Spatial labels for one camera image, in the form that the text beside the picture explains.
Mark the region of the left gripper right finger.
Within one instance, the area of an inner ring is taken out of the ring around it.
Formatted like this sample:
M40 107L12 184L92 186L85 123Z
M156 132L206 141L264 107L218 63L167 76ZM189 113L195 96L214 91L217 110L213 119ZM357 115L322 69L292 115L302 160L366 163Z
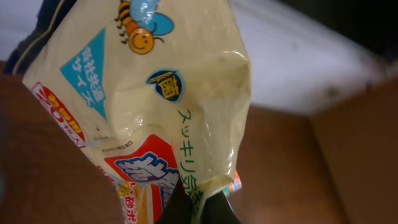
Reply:
M206 199L201 224L241 224L223 192Z

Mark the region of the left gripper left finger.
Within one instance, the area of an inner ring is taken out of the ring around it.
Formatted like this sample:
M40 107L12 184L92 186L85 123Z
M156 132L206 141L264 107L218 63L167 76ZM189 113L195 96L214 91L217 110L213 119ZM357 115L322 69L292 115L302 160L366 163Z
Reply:
M191 224L191 215L192 202L179 179L156 224Z

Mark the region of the yellow wet wipes pack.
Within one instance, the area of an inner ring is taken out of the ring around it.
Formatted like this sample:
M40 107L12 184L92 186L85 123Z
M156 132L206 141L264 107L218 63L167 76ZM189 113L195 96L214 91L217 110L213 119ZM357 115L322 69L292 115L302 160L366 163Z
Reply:
M200 223L234 182L252 88L229 1L44 1L4 72L115 185L126 223L156 223L179 179Z

